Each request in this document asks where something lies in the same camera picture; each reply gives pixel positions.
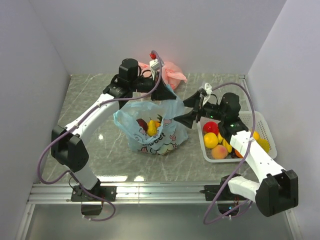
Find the blue plastic bag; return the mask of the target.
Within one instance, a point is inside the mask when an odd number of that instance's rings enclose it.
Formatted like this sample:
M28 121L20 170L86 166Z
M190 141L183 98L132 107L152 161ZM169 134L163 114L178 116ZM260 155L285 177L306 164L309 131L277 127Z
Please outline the blue plastic bag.
M165 155L189 138L186 127L174 120L184 111L178 96L158 103L132 101L113 114L113 121L132 151Z

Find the fake pineapple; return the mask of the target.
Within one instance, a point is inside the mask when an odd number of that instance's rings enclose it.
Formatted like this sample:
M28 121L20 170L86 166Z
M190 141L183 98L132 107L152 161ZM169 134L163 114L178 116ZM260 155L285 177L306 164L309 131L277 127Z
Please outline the fake pineapple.
M158 114L156 119L150 119L150 123L152 123L156 128L159 128L161 126L163 117Z

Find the dark fake mangosteen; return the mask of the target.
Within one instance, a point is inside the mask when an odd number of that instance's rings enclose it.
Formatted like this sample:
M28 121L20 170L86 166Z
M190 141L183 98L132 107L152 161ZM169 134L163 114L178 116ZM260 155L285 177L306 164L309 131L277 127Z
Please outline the dark fake mangosteen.
M148 124L146 121L144 121L142 118L138 118L136 121L139 124L139 126L143 128L145 132L148 130Z

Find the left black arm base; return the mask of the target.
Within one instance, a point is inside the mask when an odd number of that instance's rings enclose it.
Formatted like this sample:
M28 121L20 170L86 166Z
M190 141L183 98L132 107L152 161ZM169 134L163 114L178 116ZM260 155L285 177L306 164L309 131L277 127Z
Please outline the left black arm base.
M82 188L80 185L73 187L70 201L72 203L81 203L81 214L86 218L97 217L102 213L104 205L111 206L111 214L106 219L112 218L116 213L116 207L113 204L116 200L116 186L97 186L92 190Z

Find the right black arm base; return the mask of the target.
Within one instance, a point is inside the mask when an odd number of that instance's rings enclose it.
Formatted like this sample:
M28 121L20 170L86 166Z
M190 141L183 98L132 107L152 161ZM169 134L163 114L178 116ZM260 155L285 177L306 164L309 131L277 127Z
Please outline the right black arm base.
M220 185L213 184L213 185L205 185L203 190L200 190L199 192L205 195L205 200L208 202L211 202L214 197L217 195ZM220 196L217 198L217 201L222 202L231 202L231 203L218 203L217 207L221 215L225 214L232 208L238 206L241 201L244 201L245 198L236 195L230 192L229 187L226 186L225 189L222 191ZM229 215L226 215L226 217L232 219L239 217L243 215L249 208L251 207L251 202L249 201L247 205L240 206L236 210L233 210L229 213Z

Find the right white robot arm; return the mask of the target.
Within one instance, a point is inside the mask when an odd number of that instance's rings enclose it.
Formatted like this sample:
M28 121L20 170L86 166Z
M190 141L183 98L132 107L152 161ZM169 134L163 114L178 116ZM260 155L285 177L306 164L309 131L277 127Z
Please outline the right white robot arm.
M239 196L255 203L266 217L297 207L298 175L275 162L254 139L253 133L239 117L239 96L227 92L220 103L216 104L209 103L209 98L210 93L198 90L183 102L185 107L192 110L175 117L174 120L188 128L201 118L218 120L221 136L242 155L242 162L251 167L258 179L258 182L254 182L233 171L221 180L220 189L211 203L215 204L220 197L231 200Z

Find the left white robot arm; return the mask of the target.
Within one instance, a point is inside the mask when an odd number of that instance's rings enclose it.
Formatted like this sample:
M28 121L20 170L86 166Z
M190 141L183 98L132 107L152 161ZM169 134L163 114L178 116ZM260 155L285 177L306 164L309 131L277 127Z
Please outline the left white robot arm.
M163 66L161 58L152 54L149 62L151 75L146 77L137 60L124 59L118 73L92 106L72 123L65 127L57 125L52 130L52 157L68 168L89 201L97 200L102 194L101 182L88 164L87 142L108 117L134 99L134 93L141 93L142 97L150 97L153 101L176 99L163 81Z

